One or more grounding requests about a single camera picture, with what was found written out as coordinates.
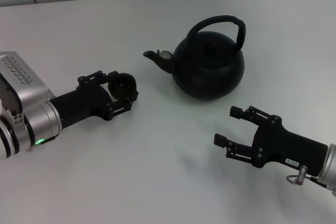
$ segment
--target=white table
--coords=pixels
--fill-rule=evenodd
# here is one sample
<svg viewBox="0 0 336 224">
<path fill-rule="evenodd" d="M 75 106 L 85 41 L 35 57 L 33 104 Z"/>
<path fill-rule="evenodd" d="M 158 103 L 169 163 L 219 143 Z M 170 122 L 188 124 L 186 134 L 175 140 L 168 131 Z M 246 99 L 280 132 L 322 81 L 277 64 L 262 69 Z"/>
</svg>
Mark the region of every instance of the white table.
<svg viewBox="0 0 336 224">
<path fill-rule="evenodd" d="M 202 102 L 144 58 L 173 51 L 197 22 L 246 23 L 245 73 Z M 297 171 L 225 158 L 215 133 L 251 145 L 254 105 L 297 134 L 335 143 L 336 0 L 85 0 L 0 8 L 0 51 L 15 50 L 55 95 L 97 70 L 132 74 L 139 97 L 110 122 L 89 118 L 0 163 L 1 223 L 335 223 L 336 199 L 289 184 Z M 208 28 L 236 37 L 237 27 Z"/>
</svg>

